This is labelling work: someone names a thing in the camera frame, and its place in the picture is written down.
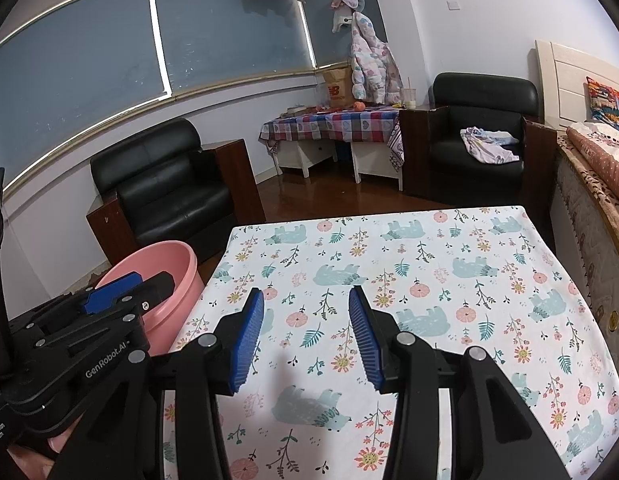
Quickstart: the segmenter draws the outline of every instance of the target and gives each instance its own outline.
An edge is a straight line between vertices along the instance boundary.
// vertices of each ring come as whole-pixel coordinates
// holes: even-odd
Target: pillow
[[[619,91],[587,78],[592,119],[602,121],[619,131]]]

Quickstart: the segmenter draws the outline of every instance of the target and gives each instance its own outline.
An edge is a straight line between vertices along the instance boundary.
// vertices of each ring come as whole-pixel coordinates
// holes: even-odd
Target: pink bucket
[[[203,291],[203,280],[196,269],[196,255],[186,243],[176,240],[144,247],[116,264],[98,282],[96,288],[113,282],[129,272],[138,272],[143,280],[161,271],[174,277],[174,294],[143,316],[150,355],[167,353]]]

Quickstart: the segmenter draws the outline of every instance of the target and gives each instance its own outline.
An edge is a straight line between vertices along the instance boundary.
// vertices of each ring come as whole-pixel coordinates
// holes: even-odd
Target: wooden floor
[[[372,215],[445,208],[443,204],[407,195],[398,190],[398,180],[362,175],[353,180],[351,163],[326,160],[309,170],[283,170],[280,176],[258,185],[268,222],[288,222],[315,218]],[[198,271],[207,283],[221,254],[203,262]]]

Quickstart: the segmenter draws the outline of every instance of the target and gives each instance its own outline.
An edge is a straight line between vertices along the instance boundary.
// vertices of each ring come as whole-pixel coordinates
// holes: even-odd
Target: black leather armchair
[[[544,222],[557,134],[539,123],[536,87],[513,77],[442,73],[433,97],[433,108],[401,111],[405,192],[459,207],[522,204]],[[504,148],[520,160],[478,162],[461,139],[469,126],[509,132],[519,143]]]
[[[201,262],[224,250],[237,225],[215,152],[202,150],[185,119],[117,142],[94,155],[90,166],[103,202],[118,200],[138,247],[181,240]]]

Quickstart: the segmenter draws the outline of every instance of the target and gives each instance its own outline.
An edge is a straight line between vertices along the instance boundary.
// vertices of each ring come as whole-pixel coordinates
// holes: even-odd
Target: silver screw
[[[404,346],[411,346],[416,342],[416,336],[411,332],[399,332],[396,341]]]
[[[476,361],[482,361],[487,357],[487,353],[480,346],[473,346],[469,349],[469,356]]]
[[[142,350],[132,350],[127,356],[127,360],[132,364],[142,363],[144,359],[145,352]]]
[[[216,336],[214,334],[203,334],[198,338],[198,344],[205,348],[214,346],[216,344]]]

